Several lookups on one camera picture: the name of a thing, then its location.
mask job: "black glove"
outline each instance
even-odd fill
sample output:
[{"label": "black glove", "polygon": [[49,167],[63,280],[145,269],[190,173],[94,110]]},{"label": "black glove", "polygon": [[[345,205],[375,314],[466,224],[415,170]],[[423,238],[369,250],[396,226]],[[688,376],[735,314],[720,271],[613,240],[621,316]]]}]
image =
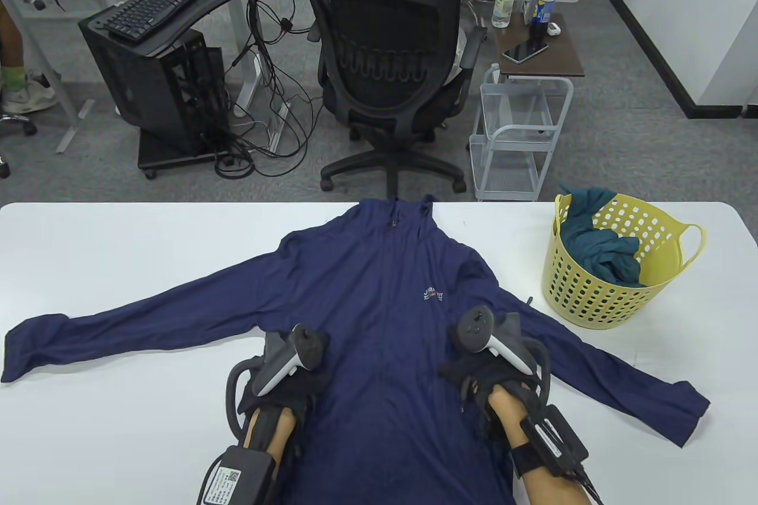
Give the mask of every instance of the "black glove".
[{"label": "black glove", "polygon": [[520,399],[527,408],[538,405],[538,376],[523,374],[503,357],[495,357],[489,350],[465,353],[458,359],[441,365],[438,372],[439,376],[458,388],[462,400],[473,394],[477,406],[488,418],[490,405],[487,398],[496,384]]},{"label": "black glove", "polygon": [[[324,343],[324,352],[329,346],[329,335],[319,334]],[[252,383],[263,367],[263,357],[250,359],[250,380],[245,385],[242,399],[237,405],[237,413],[250,418],[257,408],[278,407],[291,408],[298,424],[306,421],[306,416],[313,409],[316,398],[323,393],[331,381],[331,374],[324,370],[323,365],[313,371],[298,369],[294,375],[284,377],[271,392],[263,397],[257,397],[252,392]]]}]

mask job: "smartphone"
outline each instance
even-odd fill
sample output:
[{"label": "smartphone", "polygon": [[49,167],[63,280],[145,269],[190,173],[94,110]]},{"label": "smartphone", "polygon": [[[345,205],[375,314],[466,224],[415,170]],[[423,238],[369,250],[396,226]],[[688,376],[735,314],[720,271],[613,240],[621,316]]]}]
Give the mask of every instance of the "smartphone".
[{"label": "smartphone", "polygon": [[503,53],[504,58],[513,61],[515,64],[520,65],[524,61],[528,61],[538,53],[547,49],[547,43],[544,41],[527,40],[523,43],[519,43],[516,47],[511,47]]}]

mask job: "office chair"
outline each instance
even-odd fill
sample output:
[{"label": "office chair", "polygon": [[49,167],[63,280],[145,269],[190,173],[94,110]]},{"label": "office chair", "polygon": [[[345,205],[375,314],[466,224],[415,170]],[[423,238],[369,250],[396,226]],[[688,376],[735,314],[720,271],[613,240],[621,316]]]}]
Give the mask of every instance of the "office chair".
[{"label": "office chair", "polygon": [[462,71],[445,85],[455,59],[461,0],[311,0],[316,24],[309,40],[322,42],[319,84],[324,106],[374,150],[331,163],[320,175],[369,168],[387,172],[387,197],[397,197],[398,172],[422,170],[452,178],[466,191],[463,171],[410,148],[460,114],[486,30],[467,38]]},{"label": "office chair", "polygon": [[[0,123],[21,123],[24,126],[24,136],[33,136],[37,133],[37,128],[28,116],[21,114],[6,114],[0,112]],[[0,156],[0,179],[5,179],[11,174],[11,167],[8,166],[8,162],[2,161]]]}]

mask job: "chair wheel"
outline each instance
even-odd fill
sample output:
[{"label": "chair wheel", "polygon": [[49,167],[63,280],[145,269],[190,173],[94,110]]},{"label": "chair wheel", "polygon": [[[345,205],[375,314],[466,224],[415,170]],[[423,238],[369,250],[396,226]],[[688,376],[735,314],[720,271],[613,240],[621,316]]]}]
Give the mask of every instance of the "chair wheel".
[{"label": "chair wheel", "polygon": [[24,123],[24,136],[33,136],[37,133],[37,127],[32,123],[32,121],[28,121],[27,123]]}]

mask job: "keyboard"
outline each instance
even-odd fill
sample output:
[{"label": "keyboard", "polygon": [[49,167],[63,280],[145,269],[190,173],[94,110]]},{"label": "keyboard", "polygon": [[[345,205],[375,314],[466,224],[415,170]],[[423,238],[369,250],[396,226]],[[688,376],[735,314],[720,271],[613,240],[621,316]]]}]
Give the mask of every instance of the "keyboard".
[{"label": "keyboard", "polygon": [[129,0],[105,20],[103,27],[119,39],[140,43],[193,1],[195,0]]}]

